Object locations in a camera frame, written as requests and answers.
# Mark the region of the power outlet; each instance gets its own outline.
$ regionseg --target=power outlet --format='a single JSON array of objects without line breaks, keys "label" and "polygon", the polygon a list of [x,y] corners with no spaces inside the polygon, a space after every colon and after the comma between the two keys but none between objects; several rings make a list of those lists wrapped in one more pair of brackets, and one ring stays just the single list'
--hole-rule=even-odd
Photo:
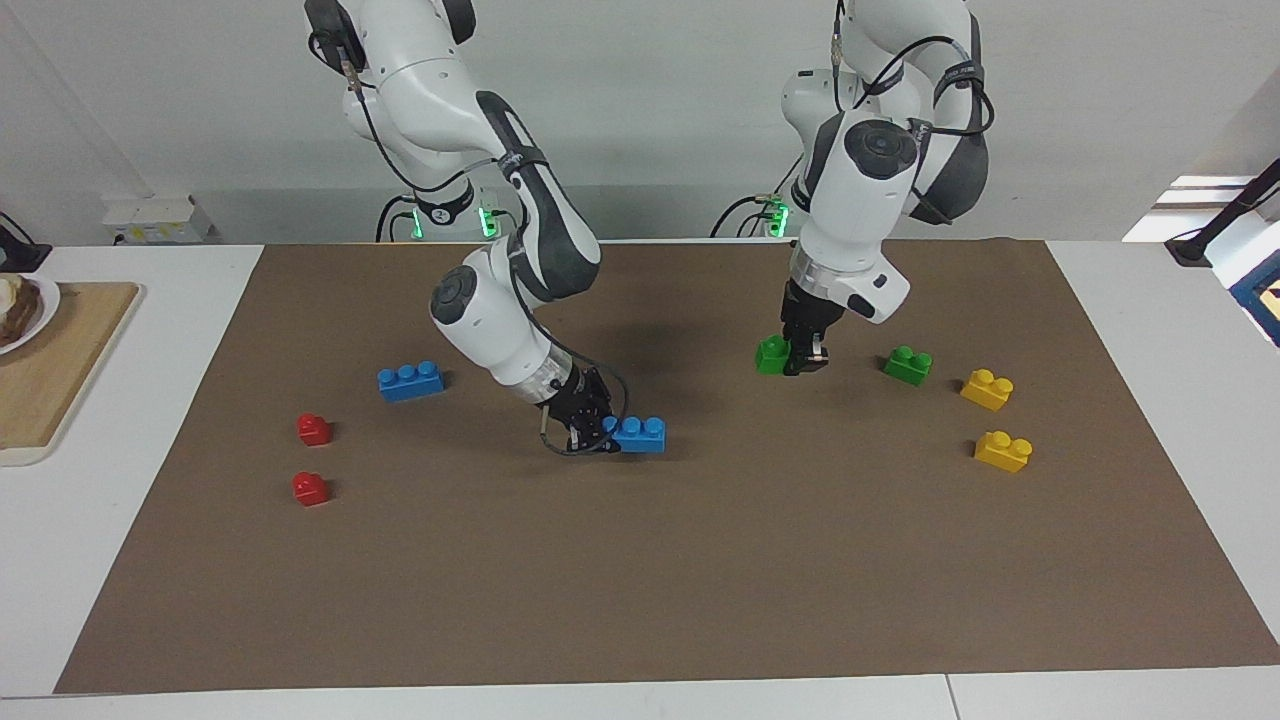
[{"label": "power outlet", "polygon": [[115,245],[195,245],[209,242],[214,233],[209,215],[191,196],[108,201],[102,225]]}]

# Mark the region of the white table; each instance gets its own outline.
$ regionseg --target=white table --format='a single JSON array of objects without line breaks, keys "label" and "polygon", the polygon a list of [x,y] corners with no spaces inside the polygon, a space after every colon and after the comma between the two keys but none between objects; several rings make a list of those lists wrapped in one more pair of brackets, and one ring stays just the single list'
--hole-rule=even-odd
[{"label": "white table", "polygon": [[[1208,270],[1160,246],[1051,243],[1271,628],[1280,628],[1280,354]],[[1257,717],[1280,666],[733,683],[45,697],[177,436],[260,247],[59,249],[56,281],[146,287],[46,461],[0,469],[0,717]]]}]

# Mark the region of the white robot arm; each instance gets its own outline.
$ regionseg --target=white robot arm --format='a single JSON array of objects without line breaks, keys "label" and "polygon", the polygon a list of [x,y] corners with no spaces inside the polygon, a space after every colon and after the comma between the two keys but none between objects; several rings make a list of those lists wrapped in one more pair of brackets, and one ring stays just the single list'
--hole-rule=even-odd
[{"label": "white robot arm", "polygon": [[462,154],[479,151],[497,161],[524,206],[513,236],[476,250],[440,281],[431,293],[435,325],[499,384],[543,407],[544,419],[563,423],[568,452],[617,450],[603,429],[612,413],[599,372],[579,368],[531,313],[588,290],[600,246],[515,110],[477,90],[458,58],[457,45],[475,29],[470,0],[366,0],[356,22],[337,0],[305,8],[314,47],[347,77],[348,118],[384,156],[399,159],[403,170],[385,158],[420,202],[454,202],[456,214],[470,183],[462,195],[448,188],[465,174]]},{"label": "white robot arm", "polygon": [[[827,328],[846,310],[882,323],[906,299],[910,283],[881,252],[901,214],[950,223],[987,178],[993,113],[964,0],[850,0],[838,22],[832,65],[854,73],[801,70],[782,96],[804,145],[791,197],[810,217],[782,300],[788,375],[827,365]],[[859,88],[849,109],[842,87]]]}]

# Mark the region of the toy building block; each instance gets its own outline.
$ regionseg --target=toy building block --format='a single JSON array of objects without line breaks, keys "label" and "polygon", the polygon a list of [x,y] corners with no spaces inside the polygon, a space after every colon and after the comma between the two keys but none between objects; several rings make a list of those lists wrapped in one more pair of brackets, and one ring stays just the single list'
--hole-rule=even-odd
[{"label": "toy building block", "polygon": [[640,418],[632,415],[622,420],[622,427],[618,428],[618,419],[611,415],[604,419],[604,432],[613,432],[613,441],[622,446],[622,452],[667,451],[667,423],[660,418],[649,418],[641,423]]},{"label": "toy building block", "polygon": [[932,368],[933,357],[927,352],[915,352],[910,347],[900,345],[893,348],[888,361],[884,363],[884,374],[919,387],[924,378],[929,377]]},{"label": "toy building block", "polygon": [[310,447],[329,445],[333,439],[333,425],[320,415],[306,413],[298,416],[298,438]]},{"label": "toy building block", "polygon": [[1009,378],[997,378],[991,370],[982,368],[969,374],[969,382],[960,391],[960,397],[982,405],[987,410],[1000,410],[1009,402],[1014,383]]},{"label": "toy building block", "polygon": [[1009,433],[996,430],[982,436],[973,456],[1001,470],[1016,473],[1025,468],[1027,461],[1030,460],[1032,443],[1023,438],[1012,439]]},{"label": "toy building block", "polygon": [[425,397],[444,392],[444,378],[435,363],[424,360],[413,365],[403,365],[399,370],[378,373],[378,392],[387,402],[401,402],[415,397]]},{"label": "toy building block", "polygon": [[755,370],[762,375],[781,375],[791,355],[791,342],[769,336],[755,348]]},{"label": "toy building block", "polygon": [[329,486],[315,473],[298,473],[293,475],[293,497],[307,507],[329,502]]}]

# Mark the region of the black stand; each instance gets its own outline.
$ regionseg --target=black stand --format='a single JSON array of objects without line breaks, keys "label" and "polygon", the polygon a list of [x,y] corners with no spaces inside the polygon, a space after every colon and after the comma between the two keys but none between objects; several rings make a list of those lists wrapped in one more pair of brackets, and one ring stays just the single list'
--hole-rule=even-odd
[{"label": "black stand", "polygon": [[28,245],[13,236],[0,225],[0,250],[4,251],[4,263],[0,264],[0,273],[35,273],[52,245]]},{"label": "black stand", "polygon": [[1212,268],[1213,264],[1204,258],[1204,250],[1208,247],[1208,243],[1222,234],[1222,231],[1234,223],[1236,218],[1257,208],[1258,200],[1262,200],[1262,195],[1276,183],[1280,183],[1280,158],[1275,163],[1271,163],[1267,169],[1262,170],[1261,176],[1249,181],[1249,184],[1244,186],[1240,195],[1229,202],[1226,208],[1222,208],[1222,211],[1210,220],[1201,232],[1196,233],[1196,237],[1190,240],[1170,240],[1165,242],[1165,247],[1169,249],[1174,260],[1184,268]]}]

